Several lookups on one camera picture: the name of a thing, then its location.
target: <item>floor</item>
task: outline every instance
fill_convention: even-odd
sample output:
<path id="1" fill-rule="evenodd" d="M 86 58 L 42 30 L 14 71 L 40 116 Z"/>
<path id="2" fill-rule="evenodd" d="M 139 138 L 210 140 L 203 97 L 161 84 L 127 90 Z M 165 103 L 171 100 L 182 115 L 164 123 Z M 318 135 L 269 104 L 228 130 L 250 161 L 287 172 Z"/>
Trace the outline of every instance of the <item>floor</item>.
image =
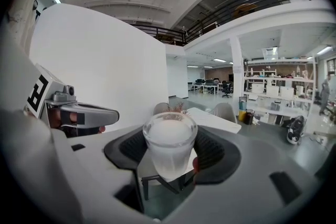
<path id="1" fill-rule="evenodd" d="M 177 97 L 169 99 L 169 103 L 172 106 L 183 102 L 184 109 L 196 107 L 203 111 L 211 111 L 217 104 L 222 102 L 231 103 L 231 101 L 232 98 L 222 98 L 221 93 L 214 95 L 194 93 L 193 91 L 189 92 L 188 99 Z M 307 130 L 336 134 L 335 126 L 329 121 L 328 117 L 319 116 L 318 112 L 319 106 L 314 105 L 313 116 L 307 123 Z M 285 152 L 311 175 L 314 175 L 321 167 L 328 157 L 330 148 L 335 143 L 335 139 L 326 139 L 325 137 L 308 134 L 302 138 L 302 142 L 299 146 L 293 146 L 286 141 L 285 129 L 283 129 L 283 132 L 274 133 L 274 131 L 271 130 L 271 125 L 266 123 L 260 123 L 260 125 L 238 123 L 242 126 L 239 134 L 267 141 L 277 149 Z M 172 182 L 172 186 L 178 189 L 176 181 Z M 143 201 L 145 214 L 152 218 L 164 219 L 188 197 L 192 190 L 193 185 L 191 184 L 178 195 L 175 195 L 161 185 L 149 186 L 149 200 Z"/>

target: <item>metal railing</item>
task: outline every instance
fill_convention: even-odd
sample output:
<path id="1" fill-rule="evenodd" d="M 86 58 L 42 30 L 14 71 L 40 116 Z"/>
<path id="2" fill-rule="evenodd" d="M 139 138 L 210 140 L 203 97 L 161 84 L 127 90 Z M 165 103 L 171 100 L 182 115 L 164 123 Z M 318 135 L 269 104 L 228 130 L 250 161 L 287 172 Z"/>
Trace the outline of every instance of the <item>metal railing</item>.
<path id="1" fill-rule="evenodd" d="M 234 0 L 229 3 L 224 3 L 222 7 L 213 12 L 204 14 L 206 17 L 202 20 L 197 20 L 187 31 L 142 24 L 131 25 L 151 35 L 162 43 L 184 46 L 201 35 L 236 18 L 269 7 L 291 3 L 291 1 L 296 0 Z"/>
<path id="2" fill-rule="evenodd" d="M 171 30 L 163 27 L 156 27 L 150 25 L 141 25 L 141 24 L 130 24 L 139 30 L 144 31 L 145 33 L 151 35 L 153 38 L 161 41 L 165 44 L 184 46 L 185 34 L 182 31 Z"/>
<path id="3" fill-rule="evenodd" d="M 234 0 L 206 14 L 206 18 L 195 22 L 194 25 L 187 30 L 185 41 L 189 43 L 210 30 L 249 13 L 290 3 L 291 1 L 295 0 Z"/>

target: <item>box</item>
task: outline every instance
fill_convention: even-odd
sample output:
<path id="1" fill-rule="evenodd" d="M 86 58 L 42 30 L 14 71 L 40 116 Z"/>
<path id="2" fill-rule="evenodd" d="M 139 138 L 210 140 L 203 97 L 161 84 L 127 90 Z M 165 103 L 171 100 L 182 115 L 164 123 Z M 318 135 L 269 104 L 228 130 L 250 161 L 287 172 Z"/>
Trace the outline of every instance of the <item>box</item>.
<path id="1" fill-rule="evenodd" d="M 280 87 L 280 96 L 285 98 L 293 98 L 294 88 L 293 87 Z"/>
<path id="2" fill-rule="evenodd" d="M 253 93 L 263 93 L 264 84 L 263 83 L 252 83 L 252 92 Z"/>
<path id="3" fill-rule="evenodd" d="M 279 86 L 266 85 L 266 94 L 277 97 L 279 95 Z"/>

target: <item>white shelving unit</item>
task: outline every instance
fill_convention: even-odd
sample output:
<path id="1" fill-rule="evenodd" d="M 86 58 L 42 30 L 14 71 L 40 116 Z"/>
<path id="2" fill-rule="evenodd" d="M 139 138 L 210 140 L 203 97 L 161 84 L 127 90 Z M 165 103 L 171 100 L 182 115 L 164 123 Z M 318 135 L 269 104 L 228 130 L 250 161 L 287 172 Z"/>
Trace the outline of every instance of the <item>white shelving unit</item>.
<path id="1" fill-rule="evenodd" d="M 247 62 L 248 68 L 251 66 L 257 66 L 257 65 L 306 65 L 306 64 L 313 64 L 313 78 L 316 78 L 316 66 L 315 66 L 315 60 L 314 57 L 312 59 L 284 59 L 284 60 L 257 60 L 257 61 L 250 61 Z M 250 71 L 244 72 L 244 80 L 247 80 L 247 90 L 249 89 L 248 84 L 249 83 L 264 83 L 266 84 L 267 81 L 271 80 L 273 85 L 276 85 L 277 81 L 292 81 L 292 82 L 303 82 L 306 86 L 309 83 L 312 83 L 312 97 L 311 99 L 302 99 L 298 98 L 297 96 L 293 96 L 292 98 L 286 98 L 286 97 L 281 97 L 281 96 L 271 96 L 267 95 L 265 92 L 264 93 L 253 93 L 249 91 L 245 91 L 244 94 L 246 95 L 257 95 L 258 99 L 259 98 L 266 98 L 267 103 L 270 104 L 274 101 L 279 101 L 281 102 L 280 104 L 280 110 L 271 110 L 269 105 L 260 105 L 258 104 L 258 101 L 253 101 L 253 100 L 248 100 L 247 101 L 247 108 L 248 109 L 253 109 L 256 112 L 261 112 L 261 113 L 269 113 L 269 114 L 274 114 L 274 115 L 283 115 L 283 116 L 289 116 L 291 118 L 297 117 L 297 116 L 304 116 L 306 119 L 308 118 L 309 114 L 311 113 L 312 110 L 312 105 L 314 103 L 314 96 L 315 96 L 315 88 L 316 88 L 316 83 L 315 79 L 304 79 L 304 78 L 277 78 L 277 77 L 248 77 Z M 294 102 L 302 102 L 300 107 L 287 107 L 285 105 L 285 101 L 294 101 Z"/>

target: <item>hand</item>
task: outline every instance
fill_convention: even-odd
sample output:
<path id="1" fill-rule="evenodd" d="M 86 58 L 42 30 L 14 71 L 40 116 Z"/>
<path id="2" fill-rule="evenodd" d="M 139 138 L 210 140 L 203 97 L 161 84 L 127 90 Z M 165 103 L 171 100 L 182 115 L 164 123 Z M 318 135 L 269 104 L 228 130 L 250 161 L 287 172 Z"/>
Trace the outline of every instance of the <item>hand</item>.
<path id="1" fill-rule="evenodd" d="M 70 113 L 70 120 L 73 123 L 77 122 L 77 114 L 76 113 Z M 59 109 L 51 109 L 49 111 L 49 124 L 50 128 L 57 129 L 61 126 L 61 111 Z M 99 128 L 99 134 L 105 132 L 106 128 L 100 127 Z"/>

